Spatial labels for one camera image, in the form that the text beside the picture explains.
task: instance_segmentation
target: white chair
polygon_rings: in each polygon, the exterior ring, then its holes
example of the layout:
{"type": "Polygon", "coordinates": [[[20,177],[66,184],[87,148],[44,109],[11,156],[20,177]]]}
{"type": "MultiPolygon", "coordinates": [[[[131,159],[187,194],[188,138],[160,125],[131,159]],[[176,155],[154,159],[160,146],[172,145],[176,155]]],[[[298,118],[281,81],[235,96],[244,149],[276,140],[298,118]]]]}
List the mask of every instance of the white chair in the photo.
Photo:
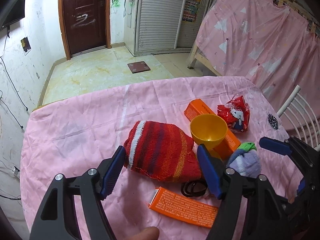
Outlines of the white chair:
{"type": "Polygon", "coordinates": [[[285,103],[281,106],[281,108],[277,112],[277,115],[278,117],[281,117],[283,114],[293,125],[295,131],[297,132],[298,138],[300,140],[303,139],[306,144],[309,144],[308,143],[308,139],[309,139],[310,141],[309,145],[311,145],[311,147],[313,147],[315,150],[320,151],[320,143],[318,142],[318,135],[320,134],[319,123],[309,103],[299,94],[299,91],[300,91],[300,86],[297,85],[293,90],[293,92],[291,93],[291,95],[285,101],[285,103]],[[300,134],[296,126],[297,122],[300,126],[300,130],[302,131],[302,134],[300,134]]]}

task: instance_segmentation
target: pink bed curtain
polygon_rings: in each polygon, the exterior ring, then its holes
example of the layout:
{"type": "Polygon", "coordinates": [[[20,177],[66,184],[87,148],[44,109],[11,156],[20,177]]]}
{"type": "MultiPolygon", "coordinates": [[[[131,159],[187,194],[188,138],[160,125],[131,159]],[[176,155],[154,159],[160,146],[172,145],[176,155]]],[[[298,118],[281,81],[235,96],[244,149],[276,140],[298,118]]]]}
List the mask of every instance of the pink bed curtain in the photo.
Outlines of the pink bed curtain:
{"type": "Polygon", "coordinates": [[[320,116],[319,38],[290,7],[272,0],[217,0],[196,44],[223,76],[244,76],[257,85],[275,111],[300,85],[320,116]]]}

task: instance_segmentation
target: louvered cabinet door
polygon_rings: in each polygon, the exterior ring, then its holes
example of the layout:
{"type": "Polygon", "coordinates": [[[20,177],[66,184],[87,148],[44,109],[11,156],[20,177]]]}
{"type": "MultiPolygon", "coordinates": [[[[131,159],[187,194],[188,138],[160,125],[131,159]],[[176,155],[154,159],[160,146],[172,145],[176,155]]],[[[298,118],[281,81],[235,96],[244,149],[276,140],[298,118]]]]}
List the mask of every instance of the louvered cabinet door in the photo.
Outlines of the louvered cabinet door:
{"type": "Polygon", "coordinates": [[[182,21],[177,44],[178,48],[192,48],[202,23],[206,3],[207,0],[201,0],[194,23],[182,21]]]}
{"type": "Polygon", "coordinates": [[[142,0],[138,51],[173,49],[182,0],[142,0]]]}

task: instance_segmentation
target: orange box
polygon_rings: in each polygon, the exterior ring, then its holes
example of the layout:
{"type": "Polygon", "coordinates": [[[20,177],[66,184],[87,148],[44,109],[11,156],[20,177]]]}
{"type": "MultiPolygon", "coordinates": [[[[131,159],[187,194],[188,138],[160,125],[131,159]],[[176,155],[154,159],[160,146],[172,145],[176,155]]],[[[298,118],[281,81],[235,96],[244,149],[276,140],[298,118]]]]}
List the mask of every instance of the orange box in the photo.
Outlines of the orange box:
{"type": "Polygon", "coordinates": [[[149,208],[168,217],[206,228],[212,227],[219,209],[163,187],[155,190],[149,208]]]}
{"type": "MultiPolygon", "coordinates": [[[[201,99],[195,99],[191,101],[184,111],[184,115],[191,122],[196,116],[200,114],[215,114],[201,99]]],[[[222,160],[230,157],[231,154],[240,146],[240,141],[233,134],[233,132],[228,129],[227,135],[214,150],[220,155],[222,160]]]]}

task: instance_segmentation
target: electrical outlet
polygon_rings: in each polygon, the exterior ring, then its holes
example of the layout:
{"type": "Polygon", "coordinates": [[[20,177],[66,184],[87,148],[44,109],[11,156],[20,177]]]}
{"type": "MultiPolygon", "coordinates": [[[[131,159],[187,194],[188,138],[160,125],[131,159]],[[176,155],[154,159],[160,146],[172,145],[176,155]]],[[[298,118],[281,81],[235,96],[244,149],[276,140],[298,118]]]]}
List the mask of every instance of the electrical outlet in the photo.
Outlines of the electrical outlet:
{"type": "Polygon", "coordinates": [[[20,179],[20,170],[17,168],[16,165],[14,166],[13,174],[14,174],[14,176],[16,176],[18,179],[20,179]]]}

